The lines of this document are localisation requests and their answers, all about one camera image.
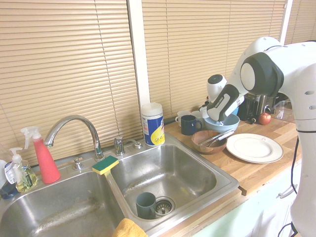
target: pink spray bottle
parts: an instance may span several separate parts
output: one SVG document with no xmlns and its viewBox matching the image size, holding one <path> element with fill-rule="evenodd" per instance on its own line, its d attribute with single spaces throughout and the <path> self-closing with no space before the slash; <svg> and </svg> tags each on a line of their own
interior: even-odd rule
<svg viewBox="0 0 316 237">
<path fill-rule="evenodd" d="M 44 145 L 44 140 L 39 133 L 39 127 L 25 127 L 21 129 L 21 132 L 25 135 L 24 149 L 29 147 L 29 139 L 33 138 L 43 182 L 51 184 L 57 181 L 60 178 L 60 172 L 48 148 Z"/>
</svg>

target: sink drain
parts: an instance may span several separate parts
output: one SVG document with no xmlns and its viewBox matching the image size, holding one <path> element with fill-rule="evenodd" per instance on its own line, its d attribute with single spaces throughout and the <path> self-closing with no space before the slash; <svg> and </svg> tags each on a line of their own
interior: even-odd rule
<svg viewBox="0 0 316 237">
<path fill-rule="evenodd" d="M 175 209 L 174 201 L 169 197 L 156 198 L 156 216 L 165 216 Z"/>
</svg>

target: white mug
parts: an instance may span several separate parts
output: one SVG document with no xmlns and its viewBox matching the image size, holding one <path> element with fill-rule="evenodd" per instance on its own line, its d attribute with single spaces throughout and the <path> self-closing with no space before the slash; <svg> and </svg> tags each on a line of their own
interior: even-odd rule
<svg viewBox="0 0 316 237">
<path fill-rule="evenodd" d="M 179 126 L 181 127 L 181 117 L 184 116 L 184 115 L 190 115 L 191 112 L 190 111 L 187 111 L 187 110 L 182 110 L 182 111 L 179 111 L 177 113 L 177 117 L 176 117 L 176 122 L 178 122 Z"/>
<path fill-rule="evenodd" d="M 203 117 L 202 117 L 202 112 L 200 112 L 200 111 L 193 111 L 193 112 L 191 112 L 191 115 L 193 115 L 194 117 L 196 117 L 196 118 L 197 118 L 197 121 L 201 121 L 201 123 L 202 123 L 202 128 L 205 127 L 205 122 L 204 122 L 204 119 L 203 119 Z"/>
</svg>

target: mug handle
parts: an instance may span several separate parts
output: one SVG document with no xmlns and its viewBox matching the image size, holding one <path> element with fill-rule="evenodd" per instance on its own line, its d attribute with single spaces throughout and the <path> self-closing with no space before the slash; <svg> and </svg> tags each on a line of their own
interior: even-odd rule
<svg viewBox="0 0 316 237">
<path fill-rule="evenodd" d="M 197 129 L 197 131 L 200 131 L 200 130 L 202 129 L 202 122 L 201 122 L 201 121 L 198 121 L 198 120 L 197 120 L 197 122 L 201 125 L 201 127 L 200 127 L 200 128 L 197 128 L 197 126 L 196 126 L 196 129 Z"/>
</svg>

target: disinfecting wipes container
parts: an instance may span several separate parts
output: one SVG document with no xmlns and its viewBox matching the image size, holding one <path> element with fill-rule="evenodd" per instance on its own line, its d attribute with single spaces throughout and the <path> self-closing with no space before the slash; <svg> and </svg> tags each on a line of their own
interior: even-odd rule
<svg viewBox="0 0 316 237">
<path fill-rule="evenodd" d="M 163 144 L 164 127 L 162 105 L 155 102 L 143 105 L 142 120 L 146 144 L 151 147 Z"/>
</svg>

